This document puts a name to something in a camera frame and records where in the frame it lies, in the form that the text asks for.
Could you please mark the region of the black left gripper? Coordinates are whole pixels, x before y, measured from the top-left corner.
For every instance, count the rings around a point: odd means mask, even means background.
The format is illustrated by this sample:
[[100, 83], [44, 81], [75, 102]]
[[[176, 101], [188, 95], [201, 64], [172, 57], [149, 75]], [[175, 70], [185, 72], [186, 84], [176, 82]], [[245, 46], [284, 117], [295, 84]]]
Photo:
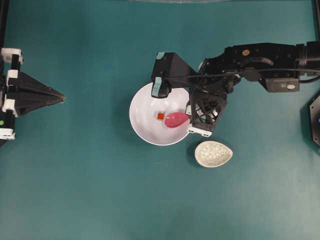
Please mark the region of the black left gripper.
[[[35, 78], [20, 72], [23, 63], [22, 50], [17, 48], [2, 48], [0, 51], [1, 59], [4, 63], [10, 63], [11, 69], [7, 71], [3, 86], [0, 87], [0, 138], [15, 139], [15, 120], [18, 116], [24, 116], [32, 111], [51, 105], [63, 103], [65, 96], [47, 86]], [[9, 83], [14, 80], [14, 85], [27, 92], [16, 92], [9, 96]]]

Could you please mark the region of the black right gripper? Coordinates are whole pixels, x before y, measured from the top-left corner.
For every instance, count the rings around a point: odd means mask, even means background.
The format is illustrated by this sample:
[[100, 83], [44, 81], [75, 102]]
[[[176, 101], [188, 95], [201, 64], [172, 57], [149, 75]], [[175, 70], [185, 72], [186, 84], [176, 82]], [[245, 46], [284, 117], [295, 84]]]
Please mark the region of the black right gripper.
[[185, 109], [189, 117], [187, 132], [210, 137], [226, 106], [227, 94], [225, 92], [210, 93], [203, 89], [191, 89]]

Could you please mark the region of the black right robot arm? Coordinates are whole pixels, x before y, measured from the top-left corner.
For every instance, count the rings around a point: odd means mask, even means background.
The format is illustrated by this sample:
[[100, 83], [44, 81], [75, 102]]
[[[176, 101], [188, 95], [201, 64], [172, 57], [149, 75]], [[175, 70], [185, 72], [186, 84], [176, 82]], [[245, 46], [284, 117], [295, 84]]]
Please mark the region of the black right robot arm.
[[206, 58], [198, 75], [185, 111], [190, 118], [187, 131], [210, 137], [227, 106], [227, 96], [242, 78], [258, 82], [269, 93], [298, 92], [301, 84], [318, 81], [320, 43], [227, 47], [221, 55]]

